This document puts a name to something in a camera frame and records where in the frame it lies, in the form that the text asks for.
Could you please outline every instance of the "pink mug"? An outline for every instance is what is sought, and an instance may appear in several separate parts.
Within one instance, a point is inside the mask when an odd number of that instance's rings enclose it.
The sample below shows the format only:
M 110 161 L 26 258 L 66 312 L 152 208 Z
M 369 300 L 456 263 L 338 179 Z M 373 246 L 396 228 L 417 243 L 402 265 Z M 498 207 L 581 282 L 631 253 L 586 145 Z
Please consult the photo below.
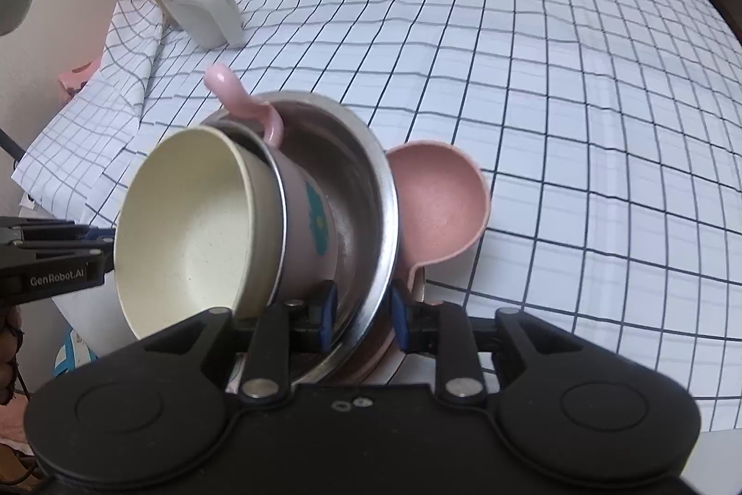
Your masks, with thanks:
M 335 221 L 317 181 L 282 154 L 283 120 L 271 104 L 248 95 L 240 79 L 224 64 L 209 66 L 206 88 L 222 102 L 231 118 L 257 121 L 277 166 L 286 195 L 286 250 L 275 300 L 301 298 L 309 286 L 335 278 L 338 235 Z

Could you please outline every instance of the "white tablecloth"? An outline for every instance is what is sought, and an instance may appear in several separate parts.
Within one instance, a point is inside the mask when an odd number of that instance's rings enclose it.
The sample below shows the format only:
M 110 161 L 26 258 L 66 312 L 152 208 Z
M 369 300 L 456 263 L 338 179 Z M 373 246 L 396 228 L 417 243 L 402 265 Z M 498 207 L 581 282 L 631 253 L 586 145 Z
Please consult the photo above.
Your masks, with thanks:
M 429 270 L 429 299 L 522 306 L 687 386 L 704 430 L 742 427 L 741 48 L 707 0 L 237 1 L 244 49 L 202 51 L 121 0 L 16 181 L 109 225 L 154 146 L 219 107 L 214 60 L 250 92 L 322 93 L 385 147 L 455 143 L 491 183 L 487 232 Z

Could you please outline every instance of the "green flower decal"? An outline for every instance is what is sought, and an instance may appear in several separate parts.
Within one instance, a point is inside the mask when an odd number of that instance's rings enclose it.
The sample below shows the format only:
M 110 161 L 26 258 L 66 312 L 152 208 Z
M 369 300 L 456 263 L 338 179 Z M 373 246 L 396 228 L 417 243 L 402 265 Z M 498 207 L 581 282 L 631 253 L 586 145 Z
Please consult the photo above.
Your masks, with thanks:
M 309 229 L 314 236 L 314 247 L 321 257 L 327 252 L 329 245 L 329 228 L 325 217 L 322 198 L 317 190 L 307 183 L 307 199 L 309 200 Z

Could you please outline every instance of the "mug handle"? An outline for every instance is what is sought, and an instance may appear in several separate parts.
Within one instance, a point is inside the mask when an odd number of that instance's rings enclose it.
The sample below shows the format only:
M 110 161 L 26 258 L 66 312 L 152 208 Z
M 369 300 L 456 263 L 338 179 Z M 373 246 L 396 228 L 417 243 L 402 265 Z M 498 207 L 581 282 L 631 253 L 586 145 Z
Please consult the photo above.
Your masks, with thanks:
M 255 101 L 248 95 L 237 75 L 224 64 L 214 64 L 203 75 L 206 88 L 214 93 L 225 109 L 237 118 L 247 118 L 261 123 L 265 142 L 279 148 L 283 142 L 283 120 L 271 104 Z

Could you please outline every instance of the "metal bolt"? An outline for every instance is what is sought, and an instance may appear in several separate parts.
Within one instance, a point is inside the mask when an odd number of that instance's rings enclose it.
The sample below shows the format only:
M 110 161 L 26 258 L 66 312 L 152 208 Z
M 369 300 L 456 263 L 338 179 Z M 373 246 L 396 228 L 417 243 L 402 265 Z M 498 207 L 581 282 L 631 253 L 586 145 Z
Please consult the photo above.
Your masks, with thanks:
M 454 378 L 446 382 L 446 390 L 451 395 L 461 397 L 470 397 L 478 395 L 485 389 L 484 384 L 474 378 Z
M 373 405 L 373 401 L 365 396 L 359 396 L 353 399 L 353 404 L 357 407 L 370 407 Z
M 330 405 L 335 411 L 345 413 L 350 411 L 353 406 L 348 401 L 333 401 Z
M 253 378 L 242 385 L 242 392 L 251 399 L 265 399 L 278 392 L 278 384 L 268 378 Z

